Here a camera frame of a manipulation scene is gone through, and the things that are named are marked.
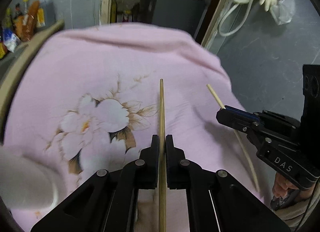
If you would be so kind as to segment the operator right hand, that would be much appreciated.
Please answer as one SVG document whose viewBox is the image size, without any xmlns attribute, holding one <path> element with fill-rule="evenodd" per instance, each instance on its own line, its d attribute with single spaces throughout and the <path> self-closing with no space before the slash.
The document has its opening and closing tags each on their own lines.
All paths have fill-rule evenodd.
<svg viewBox="0 0 320 232">
<path fill-rule="evenodd" d="M 272 193 L 275 198 L 285 198 L 291 190 L 298 188 L 280 173 L 276 173 Z"/>
</svg>

